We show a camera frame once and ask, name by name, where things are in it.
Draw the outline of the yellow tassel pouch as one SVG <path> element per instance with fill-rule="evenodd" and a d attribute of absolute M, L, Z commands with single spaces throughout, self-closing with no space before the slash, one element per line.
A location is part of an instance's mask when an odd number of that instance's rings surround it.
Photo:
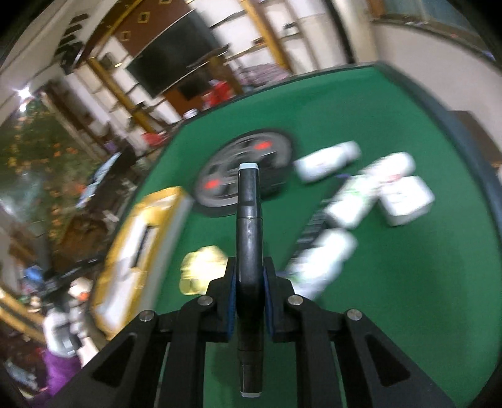
<path fill-rule="evenodd" d="M 186 296 L 204 295 L 209 283 L 225 275 L 228 257 L 217 246 L 204 246 L 185 255 L 179 290 Z"/>

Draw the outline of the white bottle with landscape label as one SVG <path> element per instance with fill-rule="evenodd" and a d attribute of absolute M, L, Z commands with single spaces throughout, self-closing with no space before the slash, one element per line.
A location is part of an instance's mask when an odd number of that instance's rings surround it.
<path fill-rule="evenodd" d="M 285 277 L 296 294 L 313 300 L 337 278 L 357 245 L 357 239 L 349 231 L 326 229 L 311 247 L 291 259 Z"/>

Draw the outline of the black marker pen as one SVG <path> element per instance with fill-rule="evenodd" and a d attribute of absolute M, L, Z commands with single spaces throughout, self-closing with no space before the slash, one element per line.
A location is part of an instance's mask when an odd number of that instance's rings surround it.
<path fill-rule="evenodd" d="M 240 392 L 247 399 L 263 390 L 262 242 L 259 166 L 245 162 L 238 168 L 236 307 Z"/>

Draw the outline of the black marker purple cap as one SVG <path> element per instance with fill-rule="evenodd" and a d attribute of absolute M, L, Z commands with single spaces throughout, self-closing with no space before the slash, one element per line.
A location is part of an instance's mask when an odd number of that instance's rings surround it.
<path fill-rule="evenodd" d="M 312 215 L 302 230 L 300 237 L 296 240 L 292 258 L 299 257 L 301 252 L 312 247 L 314 241 L 327 228 L 328 222 L 324 210 L 319 209 Z"/>

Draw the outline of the white square adapter box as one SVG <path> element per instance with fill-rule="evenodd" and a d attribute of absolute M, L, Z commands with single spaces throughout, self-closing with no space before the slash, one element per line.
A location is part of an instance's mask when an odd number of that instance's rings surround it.
<path fill-rule="evenodd" d="M 380 208 L 392 227 L 425 215 L 435 201 L 428 185 L 419 176 L 407 176 L 380 188 Z"/>

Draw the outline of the yellow-rimmed white tray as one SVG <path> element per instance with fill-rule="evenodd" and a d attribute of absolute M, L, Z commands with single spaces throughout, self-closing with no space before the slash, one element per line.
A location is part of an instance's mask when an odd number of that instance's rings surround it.
<path fill-rule="evenodd" d="M 90 314 L 110 340 L 140 312 L 154 309 L 193 199 L 180 186 L 134 204 L 105 257 Z"/>

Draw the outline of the white bottle green stripe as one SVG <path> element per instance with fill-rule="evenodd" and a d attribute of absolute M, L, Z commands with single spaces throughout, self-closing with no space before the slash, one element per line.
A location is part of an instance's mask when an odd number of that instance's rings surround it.
<path fill-rule="evenodd" d="M 355 229 L 376 203 L 379 188 L 379 180 L 367 174 L 347 179 L 323 210 L 328 224 L 335 228 Z"/>

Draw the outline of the grey wheel-pattern round mat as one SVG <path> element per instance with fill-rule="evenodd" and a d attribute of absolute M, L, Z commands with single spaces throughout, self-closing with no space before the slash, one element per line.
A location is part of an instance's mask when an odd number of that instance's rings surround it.
<path fill-rule="evenodd" d="M 196 211 L 208 217 L 232 215 L 242 188 L 251 188 L 262 200 L 278 194 L 295 158 L 294 139 L 279 129 L 257 129 L 231 139 L 209 156 L 192 183 Z"/>

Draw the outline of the white bottle near wheel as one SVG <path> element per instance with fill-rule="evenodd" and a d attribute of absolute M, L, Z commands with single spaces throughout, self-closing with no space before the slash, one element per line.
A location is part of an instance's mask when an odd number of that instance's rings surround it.
<path fill-rule="evenodd" d="M 313 183 L 347 167 L 361 156 L 357 142 L 348 141 L 317 150 L 294 162 L 294 169 L 303 183 Z"/>

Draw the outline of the white bottle with red label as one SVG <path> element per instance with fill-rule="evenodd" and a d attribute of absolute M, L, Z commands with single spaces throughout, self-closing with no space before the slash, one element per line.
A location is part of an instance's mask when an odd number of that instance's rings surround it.
<path fill-rule="evenodd" d="M 380 183 L 388 183 L 411 175 L 415 168 L 414 158 L 409 153 L 402 151 L 381 157 L 363 168 L 360 173 L 374 177 Z"/>

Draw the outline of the red plastic bag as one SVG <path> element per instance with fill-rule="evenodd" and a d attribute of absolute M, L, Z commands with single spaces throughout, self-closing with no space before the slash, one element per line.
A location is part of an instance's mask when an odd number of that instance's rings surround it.
<path fill-rule="evenodd" d="M 204 95 L 202 95 L 203 106 L 205 109 L 217 106 L 234 97 L 233 90 L 228 82 L 213 79 L 210 80 L 208 84 L 210 88 Z"/>

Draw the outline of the black wall television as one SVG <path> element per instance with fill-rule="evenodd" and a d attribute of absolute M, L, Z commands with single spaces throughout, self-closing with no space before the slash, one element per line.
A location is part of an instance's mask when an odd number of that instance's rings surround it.
<path fill-rule="evenodd" d="M 189 67 L 220 47 L 220 42 L 195 10 L 173 22 L 150 41 L 126 70 L 152 97 L 188 74 Z"/>

